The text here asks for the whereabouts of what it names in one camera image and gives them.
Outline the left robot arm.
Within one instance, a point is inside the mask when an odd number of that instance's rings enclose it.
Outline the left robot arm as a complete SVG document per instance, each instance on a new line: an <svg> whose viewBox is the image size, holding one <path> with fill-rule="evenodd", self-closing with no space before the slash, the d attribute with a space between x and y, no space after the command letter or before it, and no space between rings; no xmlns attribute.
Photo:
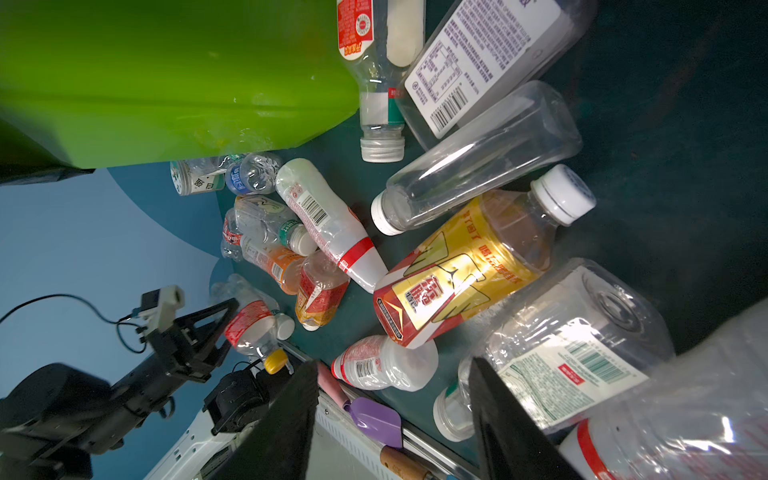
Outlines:
<svg viewBox="0 0 768 480"><path fill-rule="evenodd" d="M171 417L175 392L205 383L226 358L220 343L239 303L230 298L177 316L182 295L146 293L132 313L152 354L111 384L63 363L31 373L1 400L4 479L90 479L91 458L119 449L153 413Z"/></svg>

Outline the yellow cap red label bottle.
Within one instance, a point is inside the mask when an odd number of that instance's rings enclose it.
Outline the yellow cap red label bottle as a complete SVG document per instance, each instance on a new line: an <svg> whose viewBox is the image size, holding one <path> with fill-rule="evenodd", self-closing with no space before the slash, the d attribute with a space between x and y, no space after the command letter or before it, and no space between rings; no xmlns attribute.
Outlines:
<svg viewBox="0 0 768 480"><path fill-rule="evenodd" d="M225 328L224 335L232 347L252 361L260 361L264 370L276 375L288 366L289 358L280 342L295 331L295 321L283 313L278 302L254 287L239 274L210 288L212 303L235 299L238 311Z"/></svg>

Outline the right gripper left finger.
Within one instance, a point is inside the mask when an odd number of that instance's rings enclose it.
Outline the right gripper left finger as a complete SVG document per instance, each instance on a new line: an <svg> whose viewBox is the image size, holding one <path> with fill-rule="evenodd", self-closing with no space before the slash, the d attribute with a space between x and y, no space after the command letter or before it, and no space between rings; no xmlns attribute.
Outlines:
<svg viewBox="0 0 768 480"><path fill-rule="evenodd" d="M268 390L268 410L247 425L239 445L214 471L214 479L304 479L318 406L316 361L292 374L253 373Z"/></svg>

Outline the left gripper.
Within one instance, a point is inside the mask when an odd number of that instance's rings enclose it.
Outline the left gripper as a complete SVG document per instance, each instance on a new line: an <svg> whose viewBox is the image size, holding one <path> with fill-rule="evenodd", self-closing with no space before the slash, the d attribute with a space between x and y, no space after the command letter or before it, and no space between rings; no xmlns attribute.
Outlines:
<svg viewBox="0 0 768 480"><path fill-rule="evenodd" d="M148 326L123 320L122 326L133 327L140 341L153 353L127 373L122 382L137 382L140 377L148 377L151 381L166 377L207 382L230 351L231 346L223 340L224 331L239 307L236 299L229 298L177 318L165 332L150 331Z"/></svg>

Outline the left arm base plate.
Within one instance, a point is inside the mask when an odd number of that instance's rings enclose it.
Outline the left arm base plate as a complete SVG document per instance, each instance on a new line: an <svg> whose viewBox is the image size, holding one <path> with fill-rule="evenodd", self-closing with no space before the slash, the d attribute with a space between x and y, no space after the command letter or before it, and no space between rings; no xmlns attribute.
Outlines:
<svg viewBox="0 0 768 480"><path fill-rule="evenodd" d="M268 410L269 392L250 369L225 375L205 397L203 412L213 426L212 435L238 433Z"/></svg>

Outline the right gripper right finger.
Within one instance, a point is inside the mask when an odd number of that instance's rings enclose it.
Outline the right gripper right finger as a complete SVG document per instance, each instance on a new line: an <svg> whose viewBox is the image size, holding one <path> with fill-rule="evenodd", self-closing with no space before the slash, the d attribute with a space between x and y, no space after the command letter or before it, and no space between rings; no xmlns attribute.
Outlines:
<svg viewBox="0 0 768 480"><path fill-rule="evenodd" d="M580 477L483 358L471 360L469 392L482 479Z"/></svg>

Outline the clear bottle green white label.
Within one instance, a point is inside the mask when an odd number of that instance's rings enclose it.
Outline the clear bottle green white label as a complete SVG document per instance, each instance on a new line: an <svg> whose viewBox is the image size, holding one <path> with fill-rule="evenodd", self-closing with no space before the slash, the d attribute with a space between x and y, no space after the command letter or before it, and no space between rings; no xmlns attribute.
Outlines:
<svg viewBox="0 0 768 480"><path fill-rule="evenodd" d="M474 434L473 358L486 360L547 434L650 378L674 358L667 325L640 294L592 260L574 258L481 315L484 328L435 399L438 431L452 442Z"/></svg>

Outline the gold red label tea bottle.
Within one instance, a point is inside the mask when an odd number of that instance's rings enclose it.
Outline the gold red label tea bottle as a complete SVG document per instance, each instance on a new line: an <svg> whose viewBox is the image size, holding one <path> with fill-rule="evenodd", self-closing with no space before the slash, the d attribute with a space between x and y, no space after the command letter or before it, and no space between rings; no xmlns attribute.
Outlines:
<svg viewBox="0 0 768 480"><path fill-rule="evenodd" d="M557 165L528 191L489 190L407 255L373 294L379 323L415 349L540 278L560 227L596 205L586 183Z"/></svg>

